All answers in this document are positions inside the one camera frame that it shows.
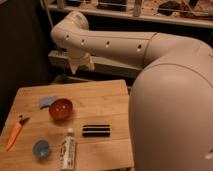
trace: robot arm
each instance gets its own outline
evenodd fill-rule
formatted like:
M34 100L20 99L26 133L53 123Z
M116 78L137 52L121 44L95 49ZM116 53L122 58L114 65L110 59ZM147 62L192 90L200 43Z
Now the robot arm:
M155 32L89 31L85 16L72 12L52 30L54 42L67 49L70 67L75 73L80 65L93 69L90 54L144 68L171 51L201 51L199 40Z
M52 30L70 67L93 69L90 54L144 68L129 101L137 171L213 170L213 54L193 38L147 32L89 31L70 13Z

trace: orange carrot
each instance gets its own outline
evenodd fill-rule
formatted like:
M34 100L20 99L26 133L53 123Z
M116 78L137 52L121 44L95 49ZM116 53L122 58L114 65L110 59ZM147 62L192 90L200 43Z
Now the orange carrot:
M10 134L10 137L8 139L7 145L6 145L6 150L8 151L14 144L19 132L21 131L22 125L17 122L13 126L12 132Z

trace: wooden table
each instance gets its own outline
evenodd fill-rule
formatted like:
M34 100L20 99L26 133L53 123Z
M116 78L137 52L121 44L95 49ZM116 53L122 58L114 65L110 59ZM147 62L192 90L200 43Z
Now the wooden table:
M68 120L54 123L48 108L39 109L39 100L51 96L72 101L74 114ZM69 127L74 129L77 140L76 171L132 167L128 99L123 80L20 88L0 137L0 170L59 170L60 145ZM29 116L30 120L6 152L6 141L20 114ZM111 136L84 138L84 124L110 124ZM33 156L32 147L41 139L49 142L52 153L39 161Z

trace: white bottle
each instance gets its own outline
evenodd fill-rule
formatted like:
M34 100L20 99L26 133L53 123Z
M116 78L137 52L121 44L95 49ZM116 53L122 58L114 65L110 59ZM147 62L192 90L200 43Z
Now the white bottle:
M75 138L72 128L67 130L65 140L62 142L60 154L60 170L72 171L75 165Z

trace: dark background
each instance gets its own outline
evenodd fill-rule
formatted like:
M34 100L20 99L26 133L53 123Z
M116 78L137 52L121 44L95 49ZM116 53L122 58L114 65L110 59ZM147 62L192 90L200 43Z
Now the dark background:
M52 12L54 23L66 14ZM213 45L212 29L87 16L92 30L157 31L195 37ZM0 130L20 87L49 84L61 70L52 67L50 25L39 0L0 5Z

